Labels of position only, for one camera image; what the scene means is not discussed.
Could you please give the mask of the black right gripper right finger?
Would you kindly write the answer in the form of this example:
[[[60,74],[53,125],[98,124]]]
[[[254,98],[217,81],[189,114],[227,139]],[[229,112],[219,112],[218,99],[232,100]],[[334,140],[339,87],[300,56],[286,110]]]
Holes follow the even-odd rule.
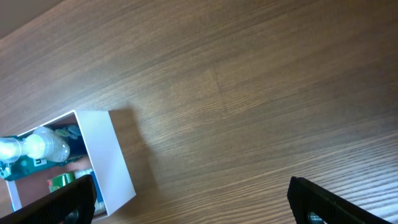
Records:
[[[287,199],[298,224],[391,224],[303,177],[291,177]]]

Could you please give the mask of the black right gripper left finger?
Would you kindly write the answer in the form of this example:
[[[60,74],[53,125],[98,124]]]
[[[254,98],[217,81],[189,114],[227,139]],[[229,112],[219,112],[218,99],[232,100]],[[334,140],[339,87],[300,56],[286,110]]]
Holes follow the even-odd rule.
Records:
[[[2,217],[1,223],[91,223],[95,202],[95,184],[88,174]]]

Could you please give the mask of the green white packet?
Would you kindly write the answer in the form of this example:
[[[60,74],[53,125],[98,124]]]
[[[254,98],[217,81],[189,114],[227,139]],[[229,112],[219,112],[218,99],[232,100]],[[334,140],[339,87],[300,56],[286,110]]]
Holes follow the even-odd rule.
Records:
[[[75,174],[73,172],[67,172],[64,174],[60,174],[52,179],[49,179],[47,181],[47,184],[48,184],[50,193],[52,193],[73,181],[75,181]]]

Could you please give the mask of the clear spray bottle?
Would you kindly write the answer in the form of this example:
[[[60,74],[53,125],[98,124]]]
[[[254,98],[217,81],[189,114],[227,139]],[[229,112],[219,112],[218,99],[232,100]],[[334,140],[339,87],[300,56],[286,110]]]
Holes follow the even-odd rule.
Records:
[[[86,154],[86,146],[78,126],[50,129],[39,126],[27,137],[1,138],[1,161],[16,162],[22,156],[65,162]]]

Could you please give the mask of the white cardboard box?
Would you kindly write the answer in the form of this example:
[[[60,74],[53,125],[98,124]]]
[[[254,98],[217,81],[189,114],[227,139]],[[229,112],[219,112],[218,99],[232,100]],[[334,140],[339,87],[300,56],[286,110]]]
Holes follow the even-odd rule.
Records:
[[[67,172],[82,175],[88,169],[93,170],[97,197],[103,206],[95,212],[93,221],[110,216],[136,195],[109,112],[72,110],[42,124],[51,129],[73,125],[82,136],[86,154],[64,166],[49,167],[19,180],[7,181],[14,211],[48,195],[48,180]]]

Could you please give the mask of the teal liquid bottle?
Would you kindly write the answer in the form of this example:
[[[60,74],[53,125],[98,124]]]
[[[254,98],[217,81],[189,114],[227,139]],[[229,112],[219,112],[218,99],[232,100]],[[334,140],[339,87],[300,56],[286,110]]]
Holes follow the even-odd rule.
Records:
[[[1,138],[1,178],[6,181],[22,179],[33,173],[53,167],[62,167],[81,159],[86,153],[72,155],[64,162],[46,159],[32,159],[21,154],[21,144],[17,136]]]

